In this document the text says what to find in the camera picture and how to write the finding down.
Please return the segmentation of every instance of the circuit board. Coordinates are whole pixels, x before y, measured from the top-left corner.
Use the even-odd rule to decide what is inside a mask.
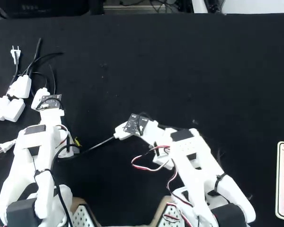
[[[149,119],[147,117],[132,113],[123,130],[130,134],[140,136],[137,123],[139,121],[140,131],[143,134],[143,131],[148,123],[148,120]]]
[[[50,109],[50,108],[60,108],[60,102],[62,95],[50,95],[50,96],[42,96],[40,102],[42,103],[40,109]]]

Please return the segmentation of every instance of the white robotic arm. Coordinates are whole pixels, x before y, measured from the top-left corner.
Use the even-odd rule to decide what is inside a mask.
[[[116,138],[136,135],[151,146],[169,146],[168,154],[165,148],[157,149],[153,162],[166,163],[164,167],[169,170],[176,166],[185,187],[175,190],[173,198],[193,226],[224,227],[232,223],[239,227],[255,220],[252,205],[234,180],[224,173],[196,129],[161,129],[157,121],[135,114],[122,127],[123,133],[116,129]]]
[[[74,141],[67,128],[61,125],[64,111],[59,109],[59,106],[41,110],[40,115],[39,125],[19,132],[12,167],[0,192],[0,219],[9,227],[64,225],[66,213],[59,192],[68,213],[70,210],[71,190],[66,185],[55,189],[50,170],[58,150],[67,143],[73,144]],[[70,157],[75,149],[77,148],[65,148],[59,157]],[[31,183],[37,183],[37,193],[31,194],[26,200],[18,201]]]

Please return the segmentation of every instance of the black table surface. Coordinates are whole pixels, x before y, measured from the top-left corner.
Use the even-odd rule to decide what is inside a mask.
[[[161,124],[196,127],[246,196],[253,227],[284,226],[275,217],[277,143],[284,140],[284,15],[132,15],[0,21],[0,96],[35,52],[62,51],[57,71],[66,118],[88,148],[112,136],[130,113],[145,111]],[[47,64],[41,71],[50,75]],[[35,87],[41,79],[34,77]],[[0,122],[0,143],[38,123],[30,109],[17,123]],[[138,138],[112,141],[54,174],[84,198],[102,225],[149,224],[172,175],[131,167],[148,146]],[[0,155],[0,189],[13,153]],[[142,164],[151,163],[152,157]]]

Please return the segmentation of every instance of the black cable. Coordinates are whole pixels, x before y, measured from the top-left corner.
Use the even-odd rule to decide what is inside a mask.
[[[97,145],[95,145],[95,146],[93,146],[93,147],[91,147],[91,148],[89,148],[89,149],[87,149],[87,150],[85,150],[85,151],[83,151],[82,154],[83,154],[83,153],[86,153],[86,152],[89,152],[89,151],[91,151],[91,150],[93,150],[93,149],[95,149],[95,148],[97,148],[97,147],[100,147],[101,145],[103,145],[103,144],[105,144],[105,143],[107,143],[107,142],[109,142],[109,141],[111,141],[111,140],[113,140],[113,139],[115,139],[114,136],[112,136],[112,137],[106,139],[105,141],[103,141],[103,142],[101,142],[101,143],[98,143]]]
[[[39,174],[41,174],[41,173],[43,173],[43,172],[45,172],[45,171],[48,171],[48,172],[52,175],[53,183],[56,185],[57,193],[58,193],[60,202],[61,202],[61,204],[62,204],[62,206],[63,206],[63,209],[64,209],[64,212],[65,212],[67,221],[68,221],[69,225],[70,225],[71,227],[73,227],[70,214],[68,213],[68,210],[67,210],[66,205],[65,205],[65,203],[64,203],[63,197],[62,197],[62,195],[61,195],[60,186],[59,186],[59,185],[57,184],[57,182],[55,181],[55,178],[54,178],[54,176],[53,176],[52,171],[51,171],[50,169],[44,169],[44,170],[41,170],[41,171],[38,171],[38,170],[37,170],[34,177],[36,177],[37,175],[39,175]]]
[[[52,76],[53,76],[53,95],[55,95],[56,94],[56,78],[55,78],[55,74],[50,64],[49,64],[49,68],[51,69]]]
[[[163,3],[163,4],[168,5],[168,6],[174,6],[176,4],[176,2],[177,2],[177,0],[174,3],[167,3],[167,0],[166,1],[155,0],[155,1]]]
[[[18,72],[19,72],[19,61],[18,61],[18,56],[16,53],[15,53],[15,61],[16,61],[16,71],[15,71],[15,74],[13,75],[13,78],[10,81],[9,87],[15,82],[16,77],[18,76]]]
[[[79,156],[81,156],[81,155],[83,155],[83,154],[85,154],[85,153],[87,153],[87,152],[89,152],[89,151],[91,151],[91,150],[93,150],[93,149],[96,149],[97,147],[102,146],[103,144],[105,144],[105,143],[111,141],[112,139],[115,139],[115,137],[112,136],[112,137],[106,139],[105,141],[103,141],[103,142],[101,142],[101,143],[98,143],[97,145],[95,145],[95,146],[93,146],[93,147],[91,147],[91,148],[89,148],[89,149],[87,149],[87,150],[84,150],[84,151],[80,152],[78,155],[74,155],[74,156],[71,156],[71,157],[64,157],[64,158],[62,158],[62,160],[71,160],[71,159],[77,158],[77,157],[79,157]],[[78,147],[78,146],[75,145],[75,144],[67,144],[67,145],[61,147],[61,148],[58,150],[58,152],[56,153],[56,155],[53,157],[53,162],[52,162],[52,167],[51,167],[52,170],[53,170],[54,162],[55,162],[55,160],[58,158],[58,155],[59,155],[64,149],[69,148],[69,147],[80,148],[80,147]]]
[[[75,144],[67,144],[67,145],[61,147],[61,148],[58,150],[58,152],[55,154],[55,156],[53,157],[53,162],[52,162],[51,170],[53,170],[53,166],[54,166],[55,161],[56,161],[56,159],[58,158],[59,154],[60,154],[64,149],[69,148],[69,147],[80,148],[80,147],[78,147],[78,146],[75,145]]]
[[[153,7],[153,9],[157,12],[157,13],[159,13],[159,11],[156,9],[156,7],[153,5],[153,0],[150,0],[150,5]]]
[[[139,5],[140,3],[144,2],[144,1],[145,1],[145,0],[140,0],[140,1],[135,2],[135,3],[133,3],[133,4],[124,4],[122,1],[120,1],[119,4],[120,4],[121,6],[135,6],[135,5]]]
[[[34,62],[34,61],[37,59],[38,55],[39,55],[41,41],[42,41],[42,39],[39,38],[38,43],[37,43],[37,48],[36,48],[35,56],[34,56],[34,59],[33,59],[32,62]],[[33,73],[33,65],[32,65],[32,66],[30,67],[30,69],[29,69],[29,74],[28,74],[28,77],[29,77],[29,78],[31,78],[32,73]]]
[[[45,78],[45,84],[44,84],[44,87],[46,87],[46,86],[47,86],[47,76],[46,76],[46,75],[44,75],[44,74],[43,74],[43,73],[41,73],[41,72],[32,72],[32,74],[36,74],[36,75],[40,75],[40,76],[44,77],[44,78]]]
[[[60,103],[61,109],[64,110],[63,105],[62,105],[62,103],[61,103],[61,100],[58,99],[58,98],[55,98],[55,97],[49,97],[49,98],[47,98],[47,99],[41,101],[41,102],[38,104],[38,106],[36,107],[36,110],[38,110],[38,109],[40,108],[40,106],[41,106],[43,103],[45,103],[47,100],[56,100],[56,101],[58,101],[58,102]]]
[[[23,76],[26,72],[28,72],[29,68],[30,68],[32,65],[36,64],[36,63],[37,63],[38,61],[40,61],[41,59],[46,58],[46,57],[49,57],[49,56],[55,57],[55,55],[62,55],[62,54],[64,54],[64,53],[62,53],[62,52],[56,52],[56,53],[48,53],[48,54],[46,54],[46,55],[43,55],[43,56],[41,56],[41,57],[38,57],[36,60],[32,61],[32,62],[29,64],[29,66],[23,71],[23,73],[21,74],[21,76]]]

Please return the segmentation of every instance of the perforated metal base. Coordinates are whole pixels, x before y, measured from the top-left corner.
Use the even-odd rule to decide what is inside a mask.
[[[76,212],[72,216],[72,224],[74,227],[97,227],[84,205],[78,206]]]
[[[178,218],[179,221],[173,222],[172,219],[166,218],[166,217],[164,219],[163,218],[164,214],[171,215],[175,218]],[[184,227],[184,226],[185,226],[185,223],[179,211],[175,207],[168,206],[168,205],[165,207],[162,217],[157,224],[157,227]]]

